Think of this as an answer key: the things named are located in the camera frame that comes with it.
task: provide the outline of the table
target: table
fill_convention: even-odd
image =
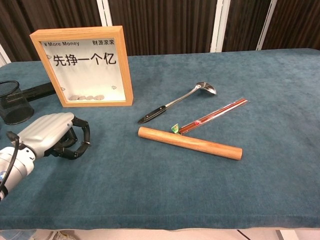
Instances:
[[[19,133],[35,119],[72,112],[87,120],[92,147],[77,160],[44,157],[0,203],[0,229],[185,229],[320,227],[320,51],[132,56],[130,107],[63,108],[56,95],[30,104],[28,121],[0,122]],[[0,68],[22,90],[49,82],[39,61]],[[241,161],[138,137],[137,121],[205,81],[143,124],[163,131],[241,97],[246,105],[188,133],[243,148]],[[79,138],[81,130],[75,129]]]

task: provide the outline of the photo frame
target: photo frame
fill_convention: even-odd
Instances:
[[[30,37],[63,107],[133,104],[122,26],[39,29]]]

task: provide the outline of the mesh pen holder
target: mesh pen holder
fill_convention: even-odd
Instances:
[[[34,112],[17,81],[0,82],[0,116],[5,124],[22,123],[31,118]]]

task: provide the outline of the robotic hand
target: robotic hand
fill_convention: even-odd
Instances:
[[[84,141],[76,151],[67,149],[78,140],[72,126],[83,130]],[[32,172],[34,160],[50,154],[74,160],[90,145],[88,122],[76,118],[71,112],[44,115],[18,135],[8,132],[7,136],[14,147],[0,150],[0,201]]]

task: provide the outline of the wooden rolling pin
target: wooden rolling pin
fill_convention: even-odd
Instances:
[[[182,136],[179,134],[160,131],[144,126],[139,128],[138,136],[141,138],[151,139],[154,141],[213,154],[229,159],[241,160],[242,157],[242,148],[239,147],[223,145],[220,143],[188,136]]]

